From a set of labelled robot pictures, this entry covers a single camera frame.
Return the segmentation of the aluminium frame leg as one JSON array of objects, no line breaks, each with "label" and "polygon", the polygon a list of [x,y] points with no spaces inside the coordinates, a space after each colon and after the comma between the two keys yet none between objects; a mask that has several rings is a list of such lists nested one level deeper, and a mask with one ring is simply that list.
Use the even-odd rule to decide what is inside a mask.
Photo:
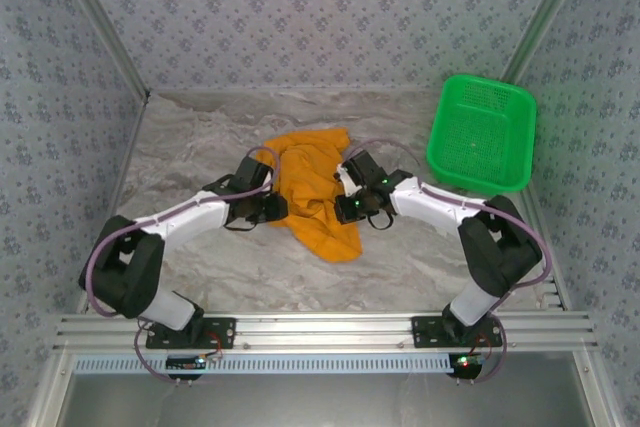
[{"label": "aluminium frame leg", "polygon": [[573,357],[594,426],[625,427],[602,355],[581,350]]},{"label": "aluminium frame leg", "polygon": [[75,355],[54,353],[44,365],[26,427],[56,427],[75,367]]}]

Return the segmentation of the green plastic basket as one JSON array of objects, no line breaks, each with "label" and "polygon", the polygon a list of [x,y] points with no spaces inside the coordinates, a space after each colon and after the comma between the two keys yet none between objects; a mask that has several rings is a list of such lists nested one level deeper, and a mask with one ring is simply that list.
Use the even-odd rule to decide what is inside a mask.
[{"label": "green plastic basket", "polygon": [[468,191],[521,191],[531,179],[536,120],[536,100],[523,88],[453,75],[443,84],[427,163],[438,181]]}]

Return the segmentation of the aluminium corner post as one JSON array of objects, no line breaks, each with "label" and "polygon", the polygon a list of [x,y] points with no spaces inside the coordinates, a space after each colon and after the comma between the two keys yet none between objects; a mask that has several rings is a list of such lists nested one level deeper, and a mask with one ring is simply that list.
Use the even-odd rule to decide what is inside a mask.
[{"label": "aluminium corner post", "polygon": [[140,101],[145,103],[149,96],[149,90],[121,41],[106,9],[100,0],[78,0],[78,2],[123,76],[127,87]]},{"label": "aluminium corner post", "polygon": [[541,0],[504,68],[500,80],[518,84],[565,0]]}]

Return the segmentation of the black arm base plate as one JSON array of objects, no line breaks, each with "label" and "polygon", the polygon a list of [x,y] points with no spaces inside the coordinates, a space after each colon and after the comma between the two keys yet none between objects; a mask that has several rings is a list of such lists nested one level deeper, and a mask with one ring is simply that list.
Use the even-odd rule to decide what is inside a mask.
[{"label": "black arm base plate", "polygon": [[483,317],[473,326],[464,326],[455,317],[416,316],[411,318],[416,348],[471,348],[476,345],[502,347],[496,319]]},{"label": "black arm base plate", "polygon": [[154,323],[145,342],[151,350],[216,350],[234,346],[236,319],[202,317],[192,320],[182,330],[172,330]]}]

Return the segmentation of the orange t-shirt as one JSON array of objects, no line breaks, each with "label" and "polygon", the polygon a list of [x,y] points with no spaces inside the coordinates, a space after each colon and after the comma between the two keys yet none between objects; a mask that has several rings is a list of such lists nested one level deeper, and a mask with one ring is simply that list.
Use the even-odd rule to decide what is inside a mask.
[{"label": "orange t-shirt", "polygon": [[348,130],[294,131],[264,143],[256,158],[270,166],[280,162],[276,191],[286,199],[288,216],[275,226],[288,228],[311,253],[326,262],[349,262],[363,249],[358,227],[341,224],[335,198],[344,189],[334,178],[342,154],[350,146]]}]

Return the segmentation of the aluminium mounting rail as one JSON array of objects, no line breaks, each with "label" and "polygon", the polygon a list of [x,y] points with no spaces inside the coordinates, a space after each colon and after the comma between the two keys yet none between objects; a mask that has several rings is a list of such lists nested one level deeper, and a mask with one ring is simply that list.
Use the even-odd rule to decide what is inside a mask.
[{"label": "aluminium mounting rail", "polygon": [[[426,313],[266,313],[237,314],[234,346],[241,353],[394,353],[416,349],[498,352],[501,347],[416,348],[411,318]],[[597,348],[584,312],[516,311],[497,314],[503,346],[522,352],[561,352]]]}]

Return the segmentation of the small circuit board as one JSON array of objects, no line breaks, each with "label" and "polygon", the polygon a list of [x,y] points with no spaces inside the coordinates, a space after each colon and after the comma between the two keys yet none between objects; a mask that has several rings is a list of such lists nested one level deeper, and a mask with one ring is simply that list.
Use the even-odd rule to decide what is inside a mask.
[{"label": "small circuit board", "polygon": [[201,356],[168,356],[165,361],[166,370],[192,371],[204,370],[207,360]]},{"label": "small circuit board", "polygon": [[481,373],[484,358],[480,354],[451,354],[449,363],[452,369],[448,375],[452,378],[475,380]]}]

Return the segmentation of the short aluminium side rails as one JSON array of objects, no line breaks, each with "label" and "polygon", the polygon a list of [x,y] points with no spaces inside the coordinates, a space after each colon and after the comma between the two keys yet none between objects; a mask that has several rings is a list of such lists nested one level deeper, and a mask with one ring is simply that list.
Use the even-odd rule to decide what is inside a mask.
[{"label": "short aluminium side rails", "polygon": [[510,311],[560,311],[565,305],[554,277],[550,276],[534,286],[514,290],[504,308]]}]

